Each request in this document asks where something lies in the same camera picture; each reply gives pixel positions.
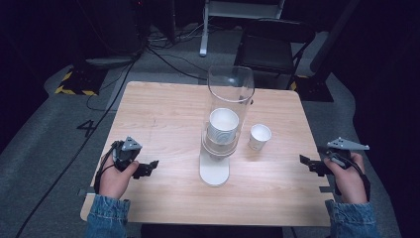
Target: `person's left hand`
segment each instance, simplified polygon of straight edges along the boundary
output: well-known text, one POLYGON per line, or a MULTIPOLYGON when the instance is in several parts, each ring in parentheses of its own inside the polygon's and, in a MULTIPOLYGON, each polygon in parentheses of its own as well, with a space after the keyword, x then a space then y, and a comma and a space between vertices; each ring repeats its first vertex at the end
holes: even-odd
MULTIPOLYGON (((114 165, 114 161, 112 160, 112 155, 110 155, 103 169, 112 165, 114 165)), ((111 167, 106 170, 101 176, 99 194, 114 199, 120 199, 126 191, 130 178, 138 166, 139 162, 133 161, 123 172, 120 172, 115 167, 111 167)))

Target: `chair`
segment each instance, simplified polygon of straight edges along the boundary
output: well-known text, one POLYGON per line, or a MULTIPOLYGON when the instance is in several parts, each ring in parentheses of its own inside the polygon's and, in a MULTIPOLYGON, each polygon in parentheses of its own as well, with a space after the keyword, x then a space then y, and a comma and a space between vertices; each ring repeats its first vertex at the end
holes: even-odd
POLYGON ((280 19, 253 20, 245 28, 235 58, 235 65, 253 70, 290 74, 288 89, 304 50, 314 40, 316 31, 308 24, 280 19), (291 44, 299 45, 293 55, 291 44))

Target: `wooden table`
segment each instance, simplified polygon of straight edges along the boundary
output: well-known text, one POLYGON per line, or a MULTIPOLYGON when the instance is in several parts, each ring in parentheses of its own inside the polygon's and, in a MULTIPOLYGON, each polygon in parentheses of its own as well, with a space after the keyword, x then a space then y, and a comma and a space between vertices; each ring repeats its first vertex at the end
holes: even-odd
MULTIPOLYGON (((132 136, 143 145, 137 160, 159 160, 149 178, 132 179, 122 199, 131 200, 129 221, 173 224, 329 226, 321 193, 326 178, 310 173, 299 155, 319 158, 298 95, 256 89, 230 177, 211 187, 199 175, 205 85, 130 82, 103 154, 132 136), (248 147, 250 129, 263 123, 272 137, 259 152, 248 147)), ((86 220, 93 194, 81 210, 86 220)))

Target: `paper cup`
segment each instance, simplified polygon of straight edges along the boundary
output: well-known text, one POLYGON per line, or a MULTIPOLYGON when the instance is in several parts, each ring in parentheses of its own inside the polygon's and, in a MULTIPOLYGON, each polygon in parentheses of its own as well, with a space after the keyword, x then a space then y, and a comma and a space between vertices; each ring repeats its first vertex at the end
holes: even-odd
POLYGON ((267 142, 270 138, 271 131, 269 128, 263 124, 257 124, 251 128, 251 137, 248 145, 251 149, 259 151, 263 148, 265 142, 267 142))
POLYGON ((207 136, 216 144, 229 144, 235 139, 238 125, 239 117, 234 111, 217 108, 210 114, 207 136))

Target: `person's right hand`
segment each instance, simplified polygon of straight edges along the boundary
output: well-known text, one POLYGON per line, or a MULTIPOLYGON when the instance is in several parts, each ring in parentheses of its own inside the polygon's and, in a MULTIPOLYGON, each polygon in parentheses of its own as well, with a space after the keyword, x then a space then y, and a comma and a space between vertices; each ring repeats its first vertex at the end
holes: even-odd
MULTIPOLYGON (((364 158, 357 153, 352 153, 352 160, 358 164, 364 173, 364 158)), ((364 182, 355 168, 350 167, 343 170, 339 165, 328 158, 324 159, 324 163, 336 177, 336 184, 342 194, 343 202, 352 204, 368 202, 364 182)))

